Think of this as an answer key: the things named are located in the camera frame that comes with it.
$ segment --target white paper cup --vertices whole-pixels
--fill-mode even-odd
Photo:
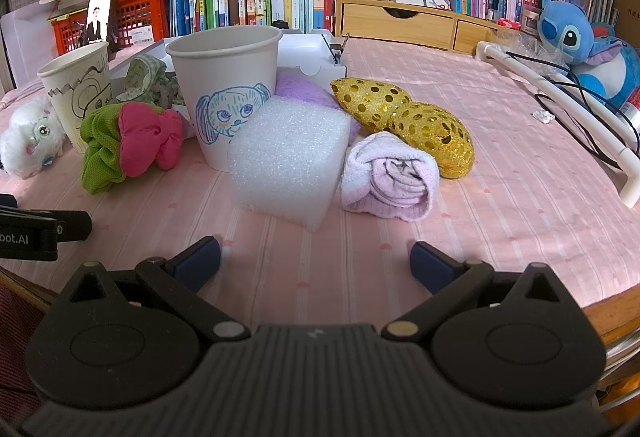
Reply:
[[[229,142],[273,94],[282,31],[269,26],[209,29],[166,52],[207,164],[228,172]]]
[[[79,47],[38,71],[62,128],[81,154],[86,150],[86,143],[80,139],[82,120],[111,100],[107,46],[107,42],[97,42]]]

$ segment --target wooden drawer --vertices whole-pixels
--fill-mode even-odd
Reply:
[[[491,35],[492,30],[489,27],[459,20],[456,39],[453,42],[453,50],[466,54],[475,54],[478,42],[489,40]]]
[[[437,14],[416,13],[409,18],[397,18],[381,6],[347,3],[342,10],[343,35],[448,49],[453,27],[452,18]]]

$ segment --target wooden shelf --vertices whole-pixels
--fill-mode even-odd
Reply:
[[[391,40],[475,54],[478,42],[511,31],[487,20],[388,0],[336,0],[335,35]]]

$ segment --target red plastic basket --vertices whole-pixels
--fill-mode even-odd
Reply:
[[[114,0],[111,8],[118,47],[132,45],[129,31],[137,27],[151,26],[155,42],[169,36],[168,5],[169,0]],[[51,21],[58,54],[76,48],[86,22],[86,13],[86,10],[82,10]]]

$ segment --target blue plush toy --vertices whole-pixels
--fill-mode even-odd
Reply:
[[[639,53],[617,38],[608,24],[592,28],[582,8],[575,4],[543,0],[538,32],[546,49],[562,51],[564,62],[581,85],[613,106],[620,108],[640,86]]]

